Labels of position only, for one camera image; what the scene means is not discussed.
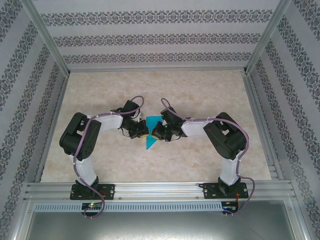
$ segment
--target marble floor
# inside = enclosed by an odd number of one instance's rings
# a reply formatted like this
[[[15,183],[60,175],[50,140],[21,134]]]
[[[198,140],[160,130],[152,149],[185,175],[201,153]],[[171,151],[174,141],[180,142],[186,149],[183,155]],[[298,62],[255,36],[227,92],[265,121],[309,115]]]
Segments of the marble floor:
[[[255,180],[271,179],[240,71],[228,70],[71,73],[41,181],[76,179],[71,160],[59,147],[74,113],[105,113],[136,95],[145,98],[144,117],[160,115],[162,97],[186,117],[228,113],[250,137],[239,173]],[[157,141],[146,150],[145,138],[130,139],[118,129],[100,134],[91,156],[100,182],[217,181],[222,165],[207,137]]]

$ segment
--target enclosure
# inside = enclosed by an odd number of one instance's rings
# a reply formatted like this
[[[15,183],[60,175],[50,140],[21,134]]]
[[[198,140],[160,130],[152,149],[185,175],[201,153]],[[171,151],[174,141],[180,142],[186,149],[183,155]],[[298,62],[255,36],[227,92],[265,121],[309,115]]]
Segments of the enclosure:
[[[319,4],[1,1],[0,239],[320,239]],[[137,95],[142,119],[167,98],[185,117],[226,112],[247,132],[239,174],[255,190],[239,215],[220,213],[234,198],[199,188],[222,171],[208,137],[146,149],[120,129],[91,155],[113,200],[97,219],[80,214],[88,201],[70,199],[77,176],[60,137],[76,112]]]

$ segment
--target blue paper triangle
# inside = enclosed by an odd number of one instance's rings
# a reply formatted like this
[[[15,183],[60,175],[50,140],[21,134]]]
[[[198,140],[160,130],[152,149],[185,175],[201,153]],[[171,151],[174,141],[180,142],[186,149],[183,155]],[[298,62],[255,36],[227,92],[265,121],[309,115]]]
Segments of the blue paper triangle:
[[[149,136],[146,137],[146,149],[147,150],[157,141],[157,139],[155,139],[154,137],[151,136],[151,133],[158,122],[162,122],[161,116],[147,116],[146,117],[146,126],[149,129]]]

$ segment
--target patterned wallpaper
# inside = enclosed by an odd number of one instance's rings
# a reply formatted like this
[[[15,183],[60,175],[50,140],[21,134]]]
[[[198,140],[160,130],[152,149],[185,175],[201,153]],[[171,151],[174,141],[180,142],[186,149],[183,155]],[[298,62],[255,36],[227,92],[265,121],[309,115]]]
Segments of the patterned wallpaper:
[[[244,67],[279,0],[35,0],[71,70]]]
[[[320,239],[320,4],[293,0],[251,73],[281,170]]]
[[[0,3],[0,240],[47,143],[65,76],[17,0]]]

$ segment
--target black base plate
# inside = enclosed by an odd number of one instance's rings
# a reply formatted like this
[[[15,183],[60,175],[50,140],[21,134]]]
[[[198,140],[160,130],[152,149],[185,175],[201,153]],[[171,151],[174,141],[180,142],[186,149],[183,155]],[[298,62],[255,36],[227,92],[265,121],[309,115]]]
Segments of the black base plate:
[[[217,182],[202,183],[199,185],[203,188],[205,199],[236,199],[237,193],[239,194],[239,199],[247,199],[249,197],[247,185],[244,182],[240,182],[238,186],[227,196],[219,190],[219,183]]]
[[[98,192],[102,194],[104,200],[113,200],[115,196],[114,184],[99,184]],[[100,200],[101,198],[95,194],[94,197],[82,195],[77,184],[73,184],[70,193],[71,200]]]

